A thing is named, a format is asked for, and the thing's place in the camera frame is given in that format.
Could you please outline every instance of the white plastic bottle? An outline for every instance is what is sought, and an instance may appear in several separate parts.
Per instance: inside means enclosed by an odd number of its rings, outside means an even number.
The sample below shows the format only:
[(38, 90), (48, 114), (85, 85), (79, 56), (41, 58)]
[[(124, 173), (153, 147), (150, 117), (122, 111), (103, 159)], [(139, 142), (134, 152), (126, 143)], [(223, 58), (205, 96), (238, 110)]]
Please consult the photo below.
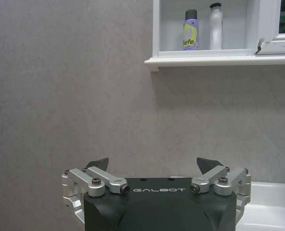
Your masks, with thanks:
[(223, 12), (220, 7), (218, 2), (210, 5), (210, 50), (221, 50), (222, 47)]

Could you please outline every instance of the bottle cap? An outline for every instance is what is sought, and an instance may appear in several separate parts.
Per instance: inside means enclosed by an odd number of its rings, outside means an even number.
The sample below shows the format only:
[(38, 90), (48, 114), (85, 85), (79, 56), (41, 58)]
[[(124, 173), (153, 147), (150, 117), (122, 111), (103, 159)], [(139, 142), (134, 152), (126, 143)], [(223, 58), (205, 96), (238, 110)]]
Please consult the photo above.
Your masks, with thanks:
[(217, 7), (217, 6), (221, 7), (221, 3), (219, 2), (213, 3), (212, 5), (210, 5), (210, 8), (212, 9), (213, 7)]
[(188, 10), (185, 12), (185, 20), (197, 19), (197, 10)]

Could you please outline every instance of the hex socket screw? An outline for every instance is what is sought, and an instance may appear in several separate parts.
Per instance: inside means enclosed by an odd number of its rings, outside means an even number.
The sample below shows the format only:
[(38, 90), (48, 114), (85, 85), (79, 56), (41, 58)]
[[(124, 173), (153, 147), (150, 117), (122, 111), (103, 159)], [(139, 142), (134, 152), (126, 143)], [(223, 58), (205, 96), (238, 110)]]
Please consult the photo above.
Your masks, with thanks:
[(200, 191), (199, 185), (192, 184), (192, 185), (190, 186), (190, 190), (191, 190), (191, 192), (194, 193), (194, 194), (199, 193), (199, 191)]
[(98, 178), (98, 177), (92, 178), (91, 183), (92, 183), (93, 185), (100, 185), (100, 184), (101, 184), (101, 179)]
[(121, 194), (127, 194), (130, 191), (130, 187), (127, 184), (124, 184), (120, 188)]
[(227, 179), (227, 177), (220, 177), (220, 178), (219, 178), (219, 183), (220, 183), (220, 184), (228, 184), (228, 179)]

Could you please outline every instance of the spray can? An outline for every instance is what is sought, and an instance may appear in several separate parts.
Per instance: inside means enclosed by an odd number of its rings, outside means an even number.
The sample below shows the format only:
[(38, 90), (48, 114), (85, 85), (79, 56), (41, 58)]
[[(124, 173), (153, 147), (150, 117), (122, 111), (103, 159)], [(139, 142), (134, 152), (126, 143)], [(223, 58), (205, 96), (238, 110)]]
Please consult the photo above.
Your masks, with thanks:
[(218, 2), (210, 5), (210, 50), (221, 50), (222, 47), (223, 12), (220, 7)]
[(185, 13), (185, 22), (183, 25), (183, 50), (196, 51), (198, 50), (199, 37), (199, 22), (197, 20), (197, 10), (188, 10)]

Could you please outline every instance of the washbasin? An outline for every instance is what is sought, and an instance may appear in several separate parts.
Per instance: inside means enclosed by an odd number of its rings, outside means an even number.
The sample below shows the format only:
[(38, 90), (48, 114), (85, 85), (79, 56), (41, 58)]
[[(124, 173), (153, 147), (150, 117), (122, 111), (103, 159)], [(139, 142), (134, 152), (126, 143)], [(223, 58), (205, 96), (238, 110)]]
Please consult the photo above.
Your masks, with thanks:
[(285, 231), (285, 184), (252, 183), (251, 203), (237, 231)]

